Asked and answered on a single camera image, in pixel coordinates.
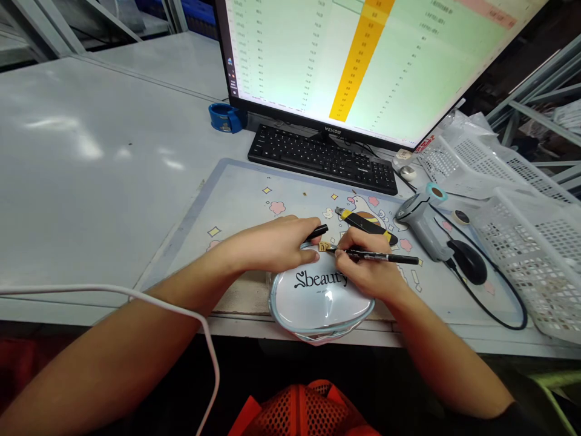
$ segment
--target monitor screen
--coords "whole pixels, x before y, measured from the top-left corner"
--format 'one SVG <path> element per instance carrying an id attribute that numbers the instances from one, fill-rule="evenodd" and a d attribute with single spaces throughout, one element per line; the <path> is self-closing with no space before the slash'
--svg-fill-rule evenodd
<path id="1" fill-rule="evenodd" d="M 231 97 L 414 149 L 546 1 L 216 6 Z"/>

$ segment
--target black keyboard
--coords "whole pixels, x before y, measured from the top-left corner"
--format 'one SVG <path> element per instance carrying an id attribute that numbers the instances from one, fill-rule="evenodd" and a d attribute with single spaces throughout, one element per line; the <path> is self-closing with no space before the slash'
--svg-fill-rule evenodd
<path id="1" fill-rule="evenodd" d="M 263 124 L 248 160 L 388 195 L 398 193 L 390 162 Z"/>

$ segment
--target pen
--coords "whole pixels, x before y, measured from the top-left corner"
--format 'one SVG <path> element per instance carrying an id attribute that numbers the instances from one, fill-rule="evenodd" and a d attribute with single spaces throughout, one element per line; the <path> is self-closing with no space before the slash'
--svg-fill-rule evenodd
<path id="1" fill-rule="evenodd" d="M 310 241 L 311 239 L 316 238 L 317 236 L 320 236 L 322 234 L 327 233 L 329 230 L 329 227 L 326 224 L 320 225 L 319 227 L 317 227 L 316 229 L 313 230 L 313 233 L 311 233 L 310 235 L 307 236 L 307 239 L 305 239 L 305 242 Z"/>
<path id="2" fill-rule="evenodd" d="M 327 251 L 334 253 L 336 248 L 329 248 Z M 413 256 L 402 256 L 400 254 L 387 254 L 387 253 L 376 253 L 374 251 L 364 251 L 358 249 L 347 249 L 345 253 L 351 259 L 366 259 L 366 260 L 379 260 L 382 262 L 395 262 L 395 263 L 408 263 L 410 265 L 418 265 L 419 259 Z"/>

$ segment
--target hand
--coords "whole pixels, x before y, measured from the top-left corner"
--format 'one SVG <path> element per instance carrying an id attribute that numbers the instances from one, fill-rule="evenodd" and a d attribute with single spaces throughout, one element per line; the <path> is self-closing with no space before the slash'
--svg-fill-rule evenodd
<path id="1" fill-rule="evenodd" d="M 321 220 L 314 217 L 299 219 L 289 215 L 277 218 L 235 234 L 210 253 L 220 251 L 238 272 L 259 270 L 282 273 L 319 260 L 316 251 L 301 250 L 300 246 L 320 225 Z M 320 240 L 319 236 L 311 242 L 318 244 Z"/>
<path id="2" fill-rule="evenodd" d="M 337 269 L 345 274 L 365 295 L 388 303 L 393 297 L 410 291 L 398 267 L 392 262 L 360 260 L 355 263 L 343 250 L 358 245 L 364 250 L 391 253 L 385 236 L 365 233 L 350 227 L 335 252 Z"/>

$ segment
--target monitor stand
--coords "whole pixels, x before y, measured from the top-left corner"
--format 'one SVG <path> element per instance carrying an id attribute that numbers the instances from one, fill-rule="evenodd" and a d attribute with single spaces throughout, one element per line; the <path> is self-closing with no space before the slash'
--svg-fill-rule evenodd
<path id="1" fill-rule="evenodd" d="M 317 140 L 317 141 L 321 141 L 321 142 L 324 142 L 327 145 L 336 145 L 336 146 L 339 146 L 339 144 L 337 144 L 335 142 L 335 140 L 329 136 L 329 132 L 326 131 L 326 130 L 321 130 L 319 133 L 314 134 L 313 136 L 310 136 L 309 139 L 314 139 L 314 140 Z"/>

